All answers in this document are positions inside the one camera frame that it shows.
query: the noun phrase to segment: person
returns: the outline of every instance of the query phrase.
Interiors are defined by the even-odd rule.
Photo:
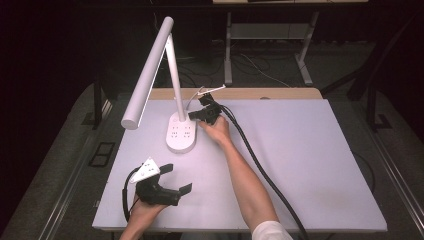
[[[228,121],[219,116],[214,125],[200,121],[199,126],[225,154],[240,212],[252,233],[252,239],[292,239],[280,224],[274,205],[262,182],[234,145]],[[136,202],[121,240],[138,239],[165,207]]]

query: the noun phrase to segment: hand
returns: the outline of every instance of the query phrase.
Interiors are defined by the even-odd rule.
[[[200,121],[199,126],[221,147],[224,144],[231,143],[229,124],[223,116],[218,116],[214,125],[208,125],[206,122]]]
[[[135,204],[131,211],[130,220],[121,235],[121,240],[139,239],[143,232],[153,223],[158,214],[166,205],[149,205],[134,196]]]

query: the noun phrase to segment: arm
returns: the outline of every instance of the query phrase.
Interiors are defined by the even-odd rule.
[[[227,159],[231,182],[244,221],[253,232],[264,221],[279,221],[271,198],[255,172],[234,146],[227,120],[219,116],[213,126],[199,125],[222,148]]]
[[[167,206],[149,205],[138,200],[131,211],[130,220],[121,235],[121,240],[137,240],[152,224],[156,216]]]

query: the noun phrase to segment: person's right arm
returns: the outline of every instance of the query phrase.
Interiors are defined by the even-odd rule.
[[[265,221],[279,221],[268,192],[231,140],[228,121],[219,116],[214,125],[199,122],[225,153],[234,193],[244,221],[253,232]]]

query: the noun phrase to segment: lamp base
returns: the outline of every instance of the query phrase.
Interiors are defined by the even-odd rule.
[[[166,144],[171,152],[187,153],[196,144],[196,121],[191,121],[188,115],[184,122],[180,122],[178,112],[169,118]]]

